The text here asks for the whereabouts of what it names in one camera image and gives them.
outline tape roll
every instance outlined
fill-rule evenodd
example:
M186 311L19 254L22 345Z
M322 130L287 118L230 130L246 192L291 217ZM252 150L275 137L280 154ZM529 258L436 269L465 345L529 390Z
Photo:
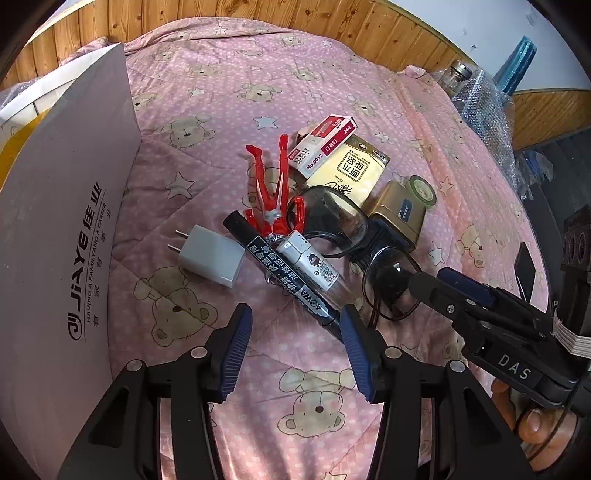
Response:
M426 206L432 207L437 203L435 190L433 190L433 187L424 178L413 175L408 179L407 188Z

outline wooden paneling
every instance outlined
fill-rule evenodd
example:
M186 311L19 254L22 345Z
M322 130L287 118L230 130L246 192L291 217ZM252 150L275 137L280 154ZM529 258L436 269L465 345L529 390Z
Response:
M337 0L300 0L291 28L324 35Z
M141 35L142 0L109 0L109 40L131 41Z
M176 18L256 18L334 38L356 54L398 71L429 72L469 60L418 18L386 0L94 0L64 16L18 56L2 87L44 75L80 45L108 36L131 41ZM522 148L591 125L591 92L550 90L514 96L514 147Z
M56 38L53 27L45 30L31 42L38 75L45 75L57 68Z
M217 0L178 0L178 17L215 17Z
M218 17L255 18L256 0L218 0Z
M516 150L591 125L590 91L518 92L513 98Z
M4 80L0 84L0 90L4 90L5 88L10 88L15 83L18 83L18 73L17 73L17 66L13 65L8 70L8 73L4 77Z
M259 0L256 5L255 18L288 28L297 6L298 0Z
M80 27L78 15L68 15L53 26L56 38L56 54L58 61L72 55L82 45L80 43Z
M80 42L86 45L99 37L109 36L109 2L95 0L78 10Z
M147 33L178 18L178 0L144 0L143 32Z
M326 28L325 36L341 41L352 48L361 25L372 9L367 0L340 0Z
M389 38L392 28L400 14L387 5L372 4L372 9L365 16L357 37L353 43L354 52L368 60L375 61Z
M17 68L18 81L26 82L37 77L37 69L35 68L35 58L33 57L33 46L25 45L14 62Z
M421 30L421 27L414 21L399 15L398 21L382 45L376 62L388 67L393 72L404 68L406 65L402 65L402 60Z

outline sticker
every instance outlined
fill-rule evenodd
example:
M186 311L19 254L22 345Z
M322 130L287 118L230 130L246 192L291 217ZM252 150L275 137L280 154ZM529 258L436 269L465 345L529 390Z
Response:
M359 181L368 167L369 164L365 160L349 153L339 163L337 170L347 175L351 180Z
M306 282L260 236L255 237L246 248L311 313L318 317L330 317L326 303L308 288Z
M413 203L408 200L404 199L402 202L402 206L400 207L400 211L398 212L398 217L405 223L408 223L408 219L410 218L410 212L413 209Z

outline beige package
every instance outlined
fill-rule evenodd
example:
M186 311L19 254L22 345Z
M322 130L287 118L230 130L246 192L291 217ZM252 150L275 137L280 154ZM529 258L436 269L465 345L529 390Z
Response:
M389 161L389 156L353 134L329 155L306 186L326 185L361 207Z

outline staples box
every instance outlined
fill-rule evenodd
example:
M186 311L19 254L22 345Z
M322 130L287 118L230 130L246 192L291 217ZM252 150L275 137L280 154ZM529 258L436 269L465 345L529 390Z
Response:
M352 116L329 115L290 152L290 165L309 178L356 128Z

